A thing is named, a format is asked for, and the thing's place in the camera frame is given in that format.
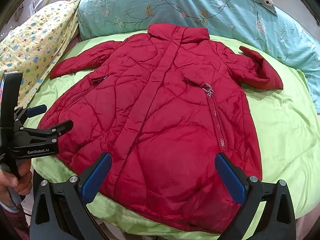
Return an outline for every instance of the quilted jacket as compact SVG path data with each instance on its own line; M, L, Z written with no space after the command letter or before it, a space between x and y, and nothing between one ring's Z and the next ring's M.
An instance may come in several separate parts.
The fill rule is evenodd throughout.
M184 231L220 233L239 205L214 167L225 152L262 179L258 138L241 83L282 89L257 52L234 54L205 28L151 25L54 67L51 78L96 67L65 92L41 128L71 119L58 158L80 174L101 152L113 164L100 192L122 206Z

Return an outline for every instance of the human hand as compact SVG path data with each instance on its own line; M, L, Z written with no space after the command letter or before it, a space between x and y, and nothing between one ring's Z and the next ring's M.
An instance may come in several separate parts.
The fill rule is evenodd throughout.
M13 187L19 195L28 195L32 188L31 159L25 160L18 167L20 180L13 174L0 170L0 201L8 207L14 206L7 187Z

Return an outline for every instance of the white bear face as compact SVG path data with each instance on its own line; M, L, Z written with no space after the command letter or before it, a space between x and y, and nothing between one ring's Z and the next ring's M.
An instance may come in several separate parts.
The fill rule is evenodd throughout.
M271 0L264 0L266 5L272 6L272 1Z

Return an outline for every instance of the light green sheet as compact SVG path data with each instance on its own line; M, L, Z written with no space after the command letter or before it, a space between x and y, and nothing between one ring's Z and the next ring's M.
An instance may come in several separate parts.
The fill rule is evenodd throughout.
M123 41L144 31L99 37L77 44L67 55L73 57L104 41ZM240 41L210 36L221 41L235 53L239 46L257 49ZM277 182L284 179L289 186L296 218L311 211L320 201L320 123L314 104L306 87L302 72L289 68L267 54L259 51L276 69L282 78L284 90L262 91L244 85L252 118L257 130L261 150L263 181ZM49 108L73 84L90 71L80 71L53 80L47 79L36 93L29 106L46 104ZM26 127L37 127L42 116L29 119ZM66 181L73 173L57 158L49 156L33 159L35 170L51 182ZM254 232L264 204L245 236ZM167 239L216 239L218 235L205 232L182 232L163 224L152 222L123 208L100 193L88 205L90 212L131 234L159 235Z

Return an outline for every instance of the metal bolt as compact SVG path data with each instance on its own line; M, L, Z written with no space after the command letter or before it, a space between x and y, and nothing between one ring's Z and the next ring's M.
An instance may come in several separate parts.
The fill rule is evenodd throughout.
M41 181L41 186L45 186L45 185L47 185L48 184L48 181L47 180L43 180L43 181Z
M258 178L256 176L250 176L249 178L252 182L257 182Z
M285 186L286 185L286 182L283 179L279 180L279 183L280 183L281 186Z
M78 180L78 177L77 177L77 176L72 176L72 177L69 179L69 181L72 182L72 183L76 182L77 180Z

